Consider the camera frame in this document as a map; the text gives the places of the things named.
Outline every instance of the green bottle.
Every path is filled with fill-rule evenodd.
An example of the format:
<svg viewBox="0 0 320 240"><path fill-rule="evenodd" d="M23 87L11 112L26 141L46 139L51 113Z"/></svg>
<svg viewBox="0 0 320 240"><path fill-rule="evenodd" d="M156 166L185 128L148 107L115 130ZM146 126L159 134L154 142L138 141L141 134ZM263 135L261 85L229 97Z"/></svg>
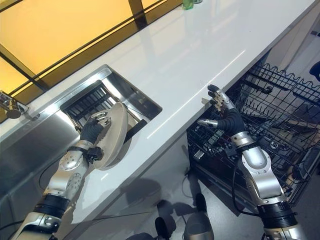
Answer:
<svg viewBox="0 0 320 240"><path fill-rule="evenodd" d="M194 7L194 0L183 0L182 8L184 10L192 9Z"/></svg>

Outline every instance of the white plate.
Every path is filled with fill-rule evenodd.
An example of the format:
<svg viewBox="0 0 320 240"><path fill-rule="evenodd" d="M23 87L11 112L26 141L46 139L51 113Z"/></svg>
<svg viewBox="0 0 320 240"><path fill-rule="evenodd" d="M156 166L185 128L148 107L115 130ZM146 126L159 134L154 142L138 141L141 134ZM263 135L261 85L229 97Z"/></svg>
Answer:
<svg viewBox="0 0 320 240"><path fill-rule="evenodd" d="M119 154L126 138L128 129L128 113L126 107L117 102L111 109L93 114L99 123L104 126L106 120L111 119L111 125L106 126L98 136L95 146L102 150L102 159L93 162L95 169L104 170Z"/></svg>

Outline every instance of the faucet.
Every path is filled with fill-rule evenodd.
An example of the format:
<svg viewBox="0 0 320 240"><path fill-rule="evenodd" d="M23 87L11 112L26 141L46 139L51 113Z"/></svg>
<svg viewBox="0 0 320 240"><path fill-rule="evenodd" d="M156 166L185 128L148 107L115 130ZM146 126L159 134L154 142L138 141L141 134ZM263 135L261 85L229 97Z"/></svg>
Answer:
<svg viewBox="0 0 320 240"><path fill-rule="evenodd" d="M9 119L17 119L25 114L29 107L0 90L0 107Z"/></svg>

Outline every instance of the stainless steel sink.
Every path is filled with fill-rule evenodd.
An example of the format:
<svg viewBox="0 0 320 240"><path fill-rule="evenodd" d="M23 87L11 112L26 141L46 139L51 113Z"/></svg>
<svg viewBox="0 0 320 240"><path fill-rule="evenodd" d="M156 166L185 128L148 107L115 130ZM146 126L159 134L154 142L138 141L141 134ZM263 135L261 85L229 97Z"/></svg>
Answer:
<svg viewBox="0 0 320 240"><path fill-rule="evenodd" d="M162 110L108 65L103 65L44 105L38 110L38 117L21 120L20 127L1 139L0 200L8 193L15 196L26 183L34 184L34 197L38 198L42 192L37 186L39 173L77 141L91 114L119 101L125 104L129 115L126 140Z"/></svg>
<svg viewBox="0 0 320 240"><path fill-rule="evenodd" d="M121 102L126 106L129 117L127 141L158 115L162 108L107 65L99 70L92 74L92 78L98 75L100 79L63 103L60 109L68 115L75 129L81 131L92 114Z"/></svg>

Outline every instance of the robot forearm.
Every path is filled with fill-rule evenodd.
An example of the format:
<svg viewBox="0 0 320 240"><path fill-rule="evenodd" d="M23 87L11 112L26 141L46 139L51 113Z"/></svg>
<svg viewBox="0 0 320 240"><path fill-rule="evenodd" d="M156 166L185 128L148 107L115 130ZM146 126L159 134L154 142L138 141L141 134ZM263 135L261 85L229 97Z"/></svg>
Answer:
<svg viewBox="0 0 320 240"><path fill-rule="evenodd" d="M12 240L51 239L57 232L69 202L76 195L89 164L84 153L93 147L80 140L60 159L56 173L51 177L41 200L30 212Z"/></svg>
<svg viewBox="0 0 320 240"><path fill-rule="evenodd" d="M287 198L271 169L269 155L256 145L247 132L231 137L242 152L240 168L247 189L257 205L268 240L306 240Z"/></svg>
<svg viewBox="0 0 320 240"><path fill-rule="evenodd" d="M231 135L242 154L240 169L247 189L257 206L268 240L306 240L287 198L271 169L269 155L246 132L245 123L228 96L214 85L208 86L210 103L220 111L221 120L200 119L198 124L217 128Z"/></svg>

